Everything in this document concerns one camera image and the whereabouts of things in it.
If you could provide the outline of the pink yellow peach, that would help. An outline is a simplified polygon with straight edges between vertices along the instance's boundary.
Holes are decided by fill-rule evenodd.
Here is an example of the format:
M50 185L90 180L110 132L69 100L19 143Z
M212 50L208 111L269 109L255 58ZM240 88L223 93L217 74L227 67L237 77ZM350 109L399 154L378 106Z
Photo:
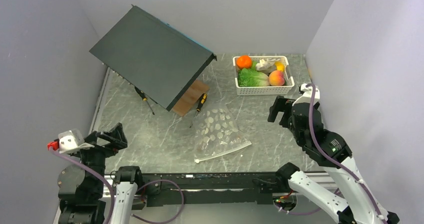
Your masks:
M284 79L284 72L280 70L271 72L268 78L270 86L284 86L286 82Z

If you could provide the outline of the yellow lemon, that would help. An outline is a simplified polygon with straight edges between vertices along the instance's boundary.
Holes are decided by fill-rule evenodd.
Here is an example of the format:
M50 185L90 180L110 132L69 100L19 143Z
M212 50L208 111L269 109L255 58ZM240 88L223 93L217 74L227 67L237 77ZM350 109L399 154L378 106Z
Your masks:
M281 71L281 72L284 72L285 71L285 68L286 67L285 67L285 65L281 61L276 61L274 63L274 65L276 67L276 70Z

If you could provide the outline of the orange tangerine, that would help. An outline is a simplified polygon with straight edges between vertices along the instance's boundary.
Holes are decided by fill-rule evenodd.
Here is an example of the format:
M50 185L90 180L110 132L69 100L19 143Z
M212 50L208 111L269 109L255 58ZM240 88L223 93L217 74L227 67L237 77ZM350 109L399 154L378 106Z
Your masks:
M248 55L242 55L236 59L236 66L238 69L250 69L252 67L252 59Z

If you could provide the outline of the clear zip top bag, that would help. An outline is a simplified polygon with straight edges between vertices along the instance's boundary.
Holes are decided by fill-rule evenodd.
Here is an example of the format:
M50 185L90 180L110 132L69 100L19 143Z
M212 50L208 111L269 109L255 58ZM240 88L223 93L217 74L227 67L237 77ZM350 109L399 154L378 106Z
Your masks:
M222 103L208 104L194 119L194 162L218 158L250 146L235 117Z

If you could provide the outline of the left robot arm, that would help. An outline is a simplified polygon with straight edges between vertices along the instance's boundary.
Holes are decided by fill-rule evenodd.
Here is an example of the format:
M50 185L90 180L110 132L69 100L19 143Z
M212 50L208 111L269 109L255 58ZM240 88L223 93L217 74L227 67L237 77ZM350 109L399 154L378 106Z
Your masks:
M127 224L134 196L144 187L137 166L120 167L111 182L105 178L106 159L127 148L122 123L109 131L79 130L58 135L47 149L71 162L57 179L60 224Z

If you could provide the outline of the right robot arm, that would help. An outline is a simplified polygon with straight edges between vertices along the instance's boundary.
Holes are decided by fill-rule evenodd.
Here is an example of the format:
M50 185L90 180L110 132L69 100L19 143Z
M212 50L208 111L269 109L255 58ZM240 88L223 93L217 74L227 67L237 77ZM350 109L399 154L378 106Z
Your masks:
M267 120L273 123L277 114L283 113L279 124L289 129L297 145L329 174L341 196L311 180L292 163L277 170L276 187L302 194L337 224L398 224L398 215L383 208L367 187L344 138L324 127L318 107L277 96Z

